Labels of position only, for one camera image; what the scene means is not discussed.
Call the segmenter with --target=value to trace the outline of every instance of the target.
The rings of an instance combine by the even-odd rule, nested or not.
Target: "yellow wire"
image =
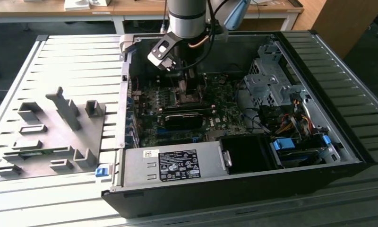
[[[292,127],[292,123],[287,124],[275,134],[279,134],[283,131],[287,131],[291,127]]]

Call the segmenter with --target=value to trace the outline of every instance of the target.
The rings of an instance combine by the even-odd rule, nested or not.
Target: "barcode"
[[[143,150],[142,157],[158,157],[159,150]]]

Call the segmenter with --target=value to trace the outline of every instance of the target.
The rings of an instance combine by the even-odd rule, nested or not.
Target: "sticker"
[[[159,150],[143,150],[142,157],[158,157]]]
[[[201,177],[195,150],[159,153],[158,162],[162,182]]]
[[[101,15],[101,14],[110,14],[110,12],[93,12],[93,14]]]

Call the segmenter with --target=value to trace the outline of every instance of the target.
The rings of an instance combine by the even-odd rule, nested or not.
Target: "desk leg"
[[[283,20],[280,31],[290,31],[292,29],[298,13],[288,13],[287,18]]]
[[[123,27],[125,17],[123,16],[113,16],[111,19],[113,19],[115,34],[123,35],[125,34],[125,27]]]

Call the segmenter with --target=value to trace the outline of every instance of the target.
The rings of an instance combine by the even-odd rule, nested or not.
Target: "cable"
[[[159,31],[161,33],[165,32],[166,1],[167,0],[165,0],[165,4],[163,4],[163,17],[162,17],[162,25],[161,25],[161,31]]]
[[[208,40],[208,36],[206,35],[203,39],[197,44],[187,44],[189,48],[198,48],[206,41]]]

